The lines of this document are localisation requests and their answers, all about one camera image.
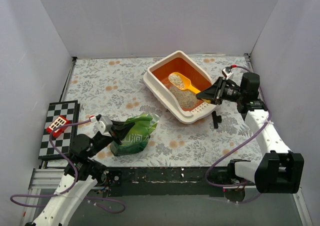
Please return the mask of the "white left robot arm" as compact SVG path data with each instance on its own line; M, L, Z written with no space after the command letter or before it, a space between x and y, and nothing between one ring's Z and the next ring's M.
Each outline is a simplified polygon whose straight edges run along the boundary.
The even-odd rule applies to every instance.
M135 125L133 122L113 121L107 116L91 116L88 123L98 129L94 137L76 135L69 156L64 156L68 165L49 201L30 226L67 226L76 209L95 186L119 186L122 173L109 169L93 156L112 142L121 143Z

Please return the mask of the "green cat litter bag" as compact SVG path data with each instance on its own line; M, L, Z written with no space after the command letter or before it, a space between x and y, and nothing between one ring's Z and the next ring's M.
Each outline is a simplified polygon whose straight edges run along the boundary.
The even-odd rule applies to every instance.
M159 120L160 117L155 113L143 113L121 122L120 126L127 132L124 133L124 138L120 142L113 141L110 144L113 155L119 157L142 152L149 143Z

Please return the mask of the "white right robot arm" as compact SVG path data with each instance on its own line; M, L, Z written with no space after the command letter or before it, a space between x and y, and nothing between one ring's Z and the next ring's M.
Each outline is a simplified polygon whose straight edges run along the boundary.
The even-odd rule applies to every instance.
M262 194L295 194L300 187L304 158L281 139L266 104L259 98L259 88L260 76L245 72L240 85L219 77L196 97L213 105L220 105L223 101L236 103L237 111L253 132L252 139L259 145L262 154L259 163L246 159L232 159L228 163L226 178L230 184L251 182Z

